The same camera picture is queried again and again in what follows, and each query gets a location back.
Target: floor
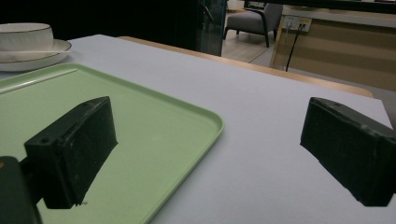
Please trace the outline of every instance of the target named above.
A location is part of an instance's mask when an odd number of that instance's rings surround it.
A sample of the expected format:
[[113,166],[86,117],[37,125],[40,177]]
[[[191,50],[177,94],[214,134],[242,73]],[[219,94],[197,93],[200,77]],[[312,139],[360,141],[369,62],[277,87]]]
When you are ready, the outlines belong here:
[[[232,59],[234,60],[269,67],[275,45],[275,40],[272,32],[269,34],[269,36],[270,36],[270,47],[266,49],[265,39],[263,35],[253,35],[243,32],[241,32],[239,35],[236,35],[236,31],[230,30],[228,31],[227,38],[223,42],[222,52],[224,52],[224,54],[222,54],[222,57],[228,57],[229,55],[232,55],[230,57],[232,57]],[[257,55],[252,56],[246,54],[247,48],[249,48],[251,51],[256,51]],[[320,74],[312,74],[292,68],[289,68],[289,71],[300,75],[317,77],[321,79],[330,80],[333,82],[356,86],[370,91],[373,94],[374,98],[379,99],[383,102],[385,110],[388,113],[390,123],[393,129],[396,129],[396,92],[382,90],[379,88],[365,86],[358,83],[352,83],[336,78],[325,77],[325,76],[321,76]]]

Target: white plate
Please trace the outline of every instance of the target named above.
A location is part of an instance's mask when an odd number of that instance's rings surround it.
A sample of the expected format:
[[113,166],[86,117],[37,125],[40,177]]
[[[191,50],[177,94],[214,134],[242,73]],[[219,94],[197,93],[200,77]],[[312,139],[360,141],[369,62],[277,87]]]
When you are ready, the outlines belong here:
[[50,66],[63,60],[72,48],[68,41],[54,39],[49,52],[20,53],[18,57],[0,55],[0,71],[23,72]]

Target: white table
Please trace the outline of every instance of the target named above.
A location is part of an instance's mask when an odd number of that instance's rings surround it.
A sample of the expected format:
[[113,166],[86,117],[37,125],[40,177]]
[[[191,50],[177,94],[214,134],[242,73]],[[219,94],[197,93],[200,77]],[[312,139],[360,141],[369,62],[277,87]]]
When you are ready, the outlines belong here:
[[[395,223],[394,198],[388,207],[364,207],[299,145],[310,97],[348,105],[390,127],[381,101],[115,37],[70,42],[62,63],[130,80],[224,120],[218,142],[152,223]],[[114,223],[131,223],[117,217]]]

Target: white bowl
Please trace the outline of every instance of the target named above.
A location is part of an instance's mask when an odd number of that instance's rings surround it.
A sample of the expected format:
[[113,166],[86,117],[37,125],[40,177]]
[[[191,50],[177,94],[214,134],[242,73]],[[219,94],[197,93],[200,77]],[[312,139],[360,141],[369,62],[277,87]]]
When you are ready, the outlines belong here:
[[52,47],[53,33],[45,23],[0,24],[0,51],[42,51]]

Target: wooden table edge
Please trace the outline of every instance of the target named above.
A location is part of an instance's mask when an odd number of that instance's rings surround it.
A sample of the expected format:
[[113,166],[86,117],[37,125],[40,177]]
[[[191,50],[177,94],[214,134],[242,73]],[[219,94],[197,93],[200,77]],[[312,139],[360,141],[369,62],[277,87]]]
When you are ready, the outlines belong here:
[[177,48],[177,47],[173,47],[173,46],[169,46],[169,45],[165,45],[165,44],[160,44],[160,43],[156,43],[156,42],[152,42],[152,41],[147,41],[144,39],[139,39],[139,38],[135,38],[135,37],[131,37],[131,36],[119,36],[119,38],[128,40],[128,41],[133,41],[133,42],[139,43],[139,44],[152,46],[152,47],[159,48],[159,49],[172,50],[175,52],[184,53],[184,54],[188,54],[191,56],[206,58],[206,59],[214,60],[214,61],[221,62],[221,63],[227,63],[227,64],[231,64],[234,66],[239,66],[239,67],[243,67],[246,69],[269,74],[272,76],[284,77],[284,78],[301,81],[301,82],[305,82],[305,83],[309,83],[309,84],[315,84],[315,85],[318,85],[321,87],[331,88],[331,89],[335,89],[335,90],[339,90],[339,91],[346,91],[346,92],[350,92],[350,93],[354,93],[354,94],[358,94],[358,95],[366,96],[366,97],[370,97],[370,98],[374,97],[370,91],[363,89],[363,88],[359,88],[359,87],[353,87],[353,86],[349,86],[349,85],[345,85],[345,84],[341,84],[341,83],[323,80],[320,78],[307,77],[307,76],[299,75],[299,74],[295,74],[295,73],[284,72],[284,71],[276,70],[274,68],[260,66],[257,64],[243,63],[243,62],[239,62],[239,61],[232,60],[232,59],[222,58],[219,56],[206,54],[206,53],[189,50],[189,49],[181,49],[181,48]]

